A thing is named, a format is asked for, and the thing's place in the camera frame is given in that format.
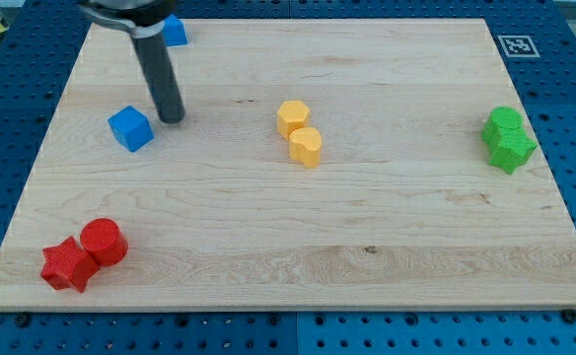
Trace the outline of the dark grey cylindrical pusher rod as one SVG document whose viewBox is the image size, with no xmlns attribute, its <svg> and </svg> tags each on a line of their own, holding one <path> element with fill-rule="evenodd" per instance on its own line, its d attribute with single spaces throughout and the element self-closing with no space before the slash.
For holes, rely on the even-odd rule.
<svg viewBox="0 0 576 355">
<path fill-rule="evenodd" d="M 133 37 L 131 41 L 159 119 L 178 124 L 185 117 L 185 108 L 163 35 Z"/>
</svg>

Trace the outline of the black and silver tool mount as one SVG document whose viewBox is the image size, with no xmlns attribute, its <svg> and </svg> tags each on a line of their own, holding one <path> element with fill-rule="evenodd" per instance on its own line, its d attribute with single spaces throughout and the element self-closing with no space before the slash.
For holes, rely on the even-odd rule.
<svg viewBox="0 0 576 355">
<path fill-rule="evenodd" d="M 177 0 L 78 0 L 80 12 L 92 23 L 133 38 L 159 34 L 178 7 Z"/>
</svg>

